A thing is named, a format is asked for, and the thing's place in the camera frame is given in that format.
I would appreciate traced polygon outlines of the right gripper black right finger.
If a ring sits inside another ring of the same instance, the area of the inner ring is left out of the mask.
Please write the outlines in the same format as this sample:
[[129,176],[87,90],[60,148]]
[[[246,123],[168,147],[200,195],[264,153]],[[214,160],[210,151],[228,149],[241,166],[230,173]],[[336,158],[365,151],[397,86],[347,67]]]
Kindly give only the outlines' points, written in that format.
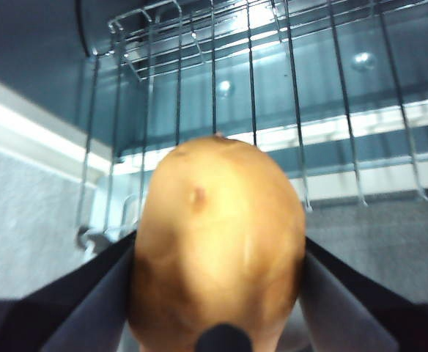
[[428,351],[428,304],[408,301],[312,239],[299,301],[315,351]]

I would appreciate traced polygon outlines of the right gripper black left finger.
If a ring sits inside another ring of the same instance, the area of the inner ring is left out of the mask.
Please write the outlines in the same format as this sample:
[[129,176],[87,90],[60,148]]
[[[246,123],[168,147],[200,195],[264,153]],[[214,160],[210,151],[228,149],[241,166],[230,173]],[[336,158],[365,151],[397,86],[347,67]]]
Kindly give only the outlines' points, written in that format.
[[0,300],[0,351],[116,351],[136,235],[22,299]]

